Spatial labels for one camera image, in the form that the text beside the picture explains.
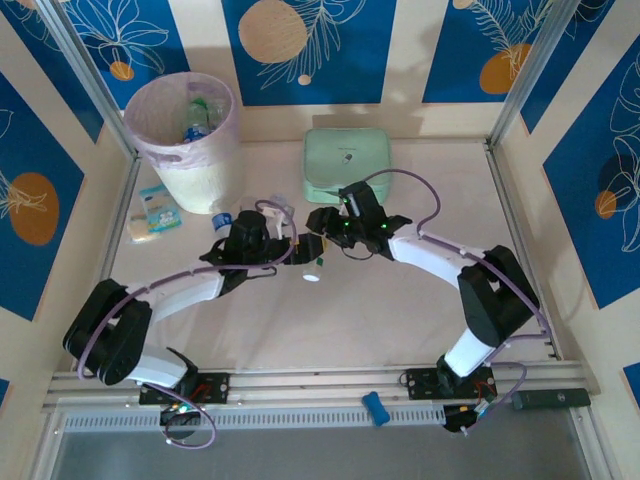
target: plastic case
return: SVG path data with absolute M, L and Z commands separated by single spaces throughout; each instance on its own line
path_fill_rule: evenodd
M 338 189 L 391 167 L 389 136 L 380 128 L 314 128 L 304 137 L 303 191 L 311 203 L 338 204 Z M 379 203 L 391 175 L 368 181 Z

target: white floor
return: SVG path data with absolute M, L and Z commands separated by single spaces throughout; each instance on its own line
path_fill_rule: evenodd
M 302 196 L 301 143 L 244 147 L 246 195 L 284 194 L 300 230 L 316 205 Z M 430 229 L 457 242 L 511 248 L 506 221 L 480 143 L 398 141 L 394 163 L 423 175 L 442 198 Z M 145 165 L 136 191 L 159 183 Z M 416 221 L 433 210 L 429 191 L 396 175 L 387 214 Z M 131 211 L 141 210 L 134 195 Z M 112 277 L 128 285 L 188 268 L 214 241 L 211 219 L 184 213 L 184 224 L 159 240 L 131 245 L 123 234 Z M 152 302 L 159 294 L 152 294 Z M 457 290 L 409 265 L 384 258 L 350 260 L 325 254 L 322 279 L 302 281 L 302 267 L 247 282 L 231 294 L 179 312 L 153 327 L 149 339 L 182 351 L 201 368 L 365 367 L 434 363 L 465 328 Z M 521 333 L 538 332 L 529 321 Z M 546 360 L 542 342 L 525 342 L 501 358 Z

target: green container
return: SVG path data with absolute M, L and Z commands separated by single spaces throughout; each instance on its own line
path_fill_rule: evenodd
M 391 144 L 380 128 L 314 128 L 304 137 L 303 191 L 311 203 L 337 205 L 340 188 L 385 168 L 391 168 Z M 368 183 L 383 203 L 391 174 Z

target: white trash can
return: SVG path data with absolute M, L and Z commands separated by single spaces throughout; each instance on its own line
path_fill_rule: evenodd
M 220 119 L 212 133 L 185 144 L 187 109 L 198 98 L 215 107 Z M 183 209 L 207 214 L 242 195 L 238 106 L 220 80 L 194 72 L 158 77 L 131 98 L 124 123 L 140 154 Z

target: gray floor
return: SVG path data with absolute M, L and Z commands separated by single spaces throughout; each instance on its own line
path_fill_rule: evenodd
M 442 427 L 227 430 L 198 452 L 159 433 L 74 433 L 58 480 L 585 479 L 566 411 L 505 408 L 469 438 Z

